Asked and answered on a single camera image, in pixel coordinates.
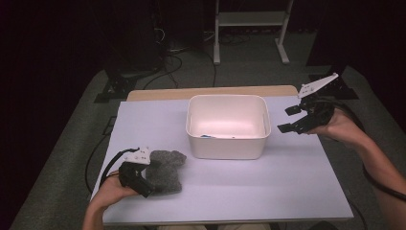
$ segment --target human hand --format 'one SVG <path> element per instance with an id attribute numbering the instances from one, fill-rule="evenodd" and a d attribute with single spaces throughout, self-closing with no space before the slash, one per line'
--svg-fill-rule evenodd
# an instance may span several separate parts
<path id="1" fill-rule="evenodd" d="M 356 148 L 367 134 L 341 109 L 335 108 L 334 114 L 325 126 L 317 126 L 307 134 L 320 134 L 340 141 L 346 146 Z"/>
<path id="2" fill-rule="evenodd" d="M 127 196 L 135 196 L 138 193 L 129 187 L 123 187 L 119 180 L 119 172 L 112 172 L 93 197 L 90 205 L 106 209 L 108 206 L 119 202 Z"/>

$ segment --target dark background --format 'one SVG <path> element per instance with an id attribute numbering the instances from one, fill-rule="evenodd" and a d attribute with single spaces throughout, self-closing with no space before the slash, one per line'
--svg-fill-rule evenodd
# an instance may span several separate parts
<path id="1" fill-rule="evenodd" d="M 240 8 L 243 2 L 224 0 L 221 9 L 276 11 L 286 4 L 257 0 Z M 319 29 L 308 64 L 357 69 L 405 130 L 401 67 L 406 28 L 399 2 L 296 0 L 288 30 Z M 204 1 L 203 7 L 204 28 L 212 30 L 214 1 Z M 3 0 L 0 23 L 0 227 L 7 229 L 87 84 L 117 54 L 87 1 Z"/>

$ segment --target cable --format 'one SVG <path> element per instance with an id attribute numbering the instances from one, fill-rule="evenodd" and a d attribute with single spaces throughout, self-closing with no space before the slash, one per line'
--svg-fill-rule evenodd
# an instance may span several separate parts
<path id="1" fill-rule="evenodd" d="M 165 32 L 162 29 L 159 28 L 155 28 L 154 31 L 160 31 L 162 33 L 162 38 L 161 40 L 158 42 L 159 44 L 161 44 L 161 42 L 165 39 Z"/>
<path id="2" fill-rule="evenodd" d="M 400 193 L 398 191 L 395 191 L 393 189 L 390 189 L 388 187 L 386 187 L 385 185 L 379 183 L 378 181 L 376 181 L 369 173 L 368 171 L 365 169 L 365 166 L 362 166 L 362 170 L 364 172 L 364 176 L 367 178 L 367 180 L 379 191 L 389 195 L 389 196 L 393 196 L 395 198 L 398 198 L 404 202 L 406 202 L 406 195 L 403 193 Z"/>
<path id="3" fill-rule="evenodd" d="M 159 79 L 159 78 L 162 78 L 162 77 L 164 77 L 164 76 L 166 76 L 166 75 L 170 75 L 171 73 L 176 72 L 177 70 L 179 70 L 179 69 L 182 67 L 182 59 L 181 59 L 181 58 L 176 57 L 176 56 L 171 56 L 171 57 L 172 57 L 172 58 L 176 58 L 176 59 L 179 60 L 179 62 L 180 62 L 179 66 L 176 67 L 174 70 L 171 70 L 171 71 L 169 71 L 169 72 L 167 72 L 167 73 L 165 73 L 165 74 L 159 75 L 159 76 L 157 76 L 157 77 L 151 79 L 149 82 L 147 82 L 146 85 L 144 85 L 144 88 L 143 88 L 144 90 L 147 89 L 147 87 L 148 87 L 153 81 L 155 81 L 155 80 L 157 80 L 157 79 Z"/>
<path id="4" fill-rule="evenodd" d="M 244 39 L 244 38 L 243 38 L 242 36 L 240 36 L 240 35 L 235 35 L 235 34 L 223 34 L 223 35 L 220 37 L 219 43 L 220 43 L 221 45 L 224 45 L 224 46 L 237 46 L 237 45 L 240 45 L 240 44 L 242 44 L 242 43 L 245 43 L 245 42 L 251 40 L 251 37 L 250 37 L 248 34 L 247 34 L 246 36 L 247 36 L 247 38 Z"/>
<path id="5" fill-rule="evenodd" d="M 165 71 L 168 72 L 167 66 L 164 65 Z M 176 81 L 176 79 L 173 77 L 172 73 L 169 73 L 169 78 L 173 81 L 173 84 L 175 85 L 175 88 L 179 87 L 179 83 Z"/>
<path id="6" fill-rule="evenodd" d="M 99 188 L 102 186 L 102 184 L 104 183 L 105 179 L 107 178 L 107 174 L 108 171 L 110 170 L 110 168 L 114 165 L 114 163 L 116 163 L 116 161 L 123 156 L 124 153 L 126 152 L 135 152 L 138 151 L 140 148 L 137 149 L 126 149 L 126 150 L 122 150 L 119 151 L 114 157 L 113 159 L 111 159 L 111 161 L 108 163 L 108 165 L 105 167 L 102 175 L 101 175 L 101 182 L 99 184 Z"/>
<path id="7" fill-rule="evenodd" d="M 206 34 L 211 34 L 211 35 L 205 37 L 205 38 L 203 39 L 203 42 L 209 41 L 210 39 L 212 39 L 212 38 L 215 36 L 215 33 L 214 33 L 214 32 L 205 32 L 205 33 L 206 33 Z"/>
<path id="8" fill-rule="evenodd" d="M 203 53 L 207 56 L 207 57 L 209 57 L 209 59 L 210 59 L 210 61 L 212 62 L 212 65 L 213 65 L 213 69 L 214 69 L 214 75 L 213 75 L 213 84 L 212 84 L 212 87 L 215 87 L 215 79 L 216 79 L 216 77 L 217 77 L 217 68 L 215 68 L 215 64 L 214 64 L 214 60 L 213 60 L 213 58 L 208 54 L 208 53 L 206 53 L 206 52 L 204 52 L 203 51 Z"/>
<path id="9" fill-rule="evenodd" d="M 191 47 L 180 48 L 180 49 L 177 49 L 177 50 L 172 50 L 172 49 L 170 49 L 170 50 L 169 50 L 169 53 L 172 54 L 172 55 L 177 55 L 177 54 L 180 54 L 180 53 L 183 53 L 183 52 L 188 51 L 190 48 L 191 48 Z"/>
<path id="10" fill-rule="evenodd" d="M 112 131 L 110 130 L 110 131 L 107 132 L 107 130 L 114 126 L 114 125 L 112 125 L 112 121 L 113 121 L 113 119 L 116 119 L 116 118 L 117 118 L 117 116 L 111 116 L 108 119 L 107 125 L 105 126 L 105 128 L 104 128 L 104 130 L 102 132 L 103 137 L 100 139 L 98 144 L 93 148 L 93 150 L 90 153 L 90 156 L 89 156 L 89 158 L 87 159 L 87 162 L 86 162 L 86 167 L 84 169 L 84 181 L 86 183 L 87 190 L 91 194 L 93 193 L 93 190 L 90 188 L 89 181 L 88 181 L 88 178 L 87 178 L 87 172 L 89 170 L 90 160 L 92 159 L 93 155 L 95 154 L 96 150 L 99 148 L 100 144 L 104 141 L 104 139 L 111 135 Z"/>
<path id="11" fill-rule="evenodd" d="M 362 220 L 362 223 L 364 224 L 364 230 L 368 230 L 368 225 L 367 222 L 365 221 L 364 216 L 362 215 L 361 211 L 359 211 L 358 207 L 355 205 L 354 202 L 352 202 L 350 199 L 347 198 L 347 201 L 349 202 L 349 204 L 355 209 L 355 211 L 358 213 L 359 217 Z"/>

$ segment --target metal stand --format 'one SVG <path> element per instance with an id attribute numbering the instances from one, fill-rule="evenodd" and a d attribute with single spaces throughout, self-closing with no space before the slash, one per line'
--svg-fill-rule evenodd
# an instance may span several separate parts
<path id="1" fill-rule="evenodd" d="M 279 38 L 275 39 L 282 63 L 288 64 L 289 58 L 283 48 L 284 35 L 292 10 L 293 0 L 289 0 L 286 11 L 258 11 L 258 12 L 220 12 L 219 0 L 215 2 L 214 23 L 214 64 L 220 64 L 220 45 L 218 42 L 218 28 L 231 26 L 282 26 Z"/>

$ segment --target table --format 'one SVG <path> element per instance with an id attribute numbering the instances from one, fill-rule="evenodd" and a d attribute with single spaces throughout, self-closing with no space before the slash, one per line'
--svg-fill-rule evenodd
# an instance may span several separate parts
<path id="1" fill-rule="evenodd" d="M 205 160 L 191 154 L 185 130 L 189 98 L 198 94 L 264 97 L 271 135 L 258 160 Z M 178 171 L 179 194 L 125 198 L 109 207 L 104 224 L 168 225 L 350 219 L 350 206 L 316 135 L 281 134 L 293 122 L 284 109 L 299 99 L 293 86 L 252 86 L 133 91 L 121 104 L 101 173 L 128 148 L 179 150 L 188 159 Z M 118 161 L 112 171 L 118 169 Z M 99 187 L 100 177 L 93 195 Z"/>

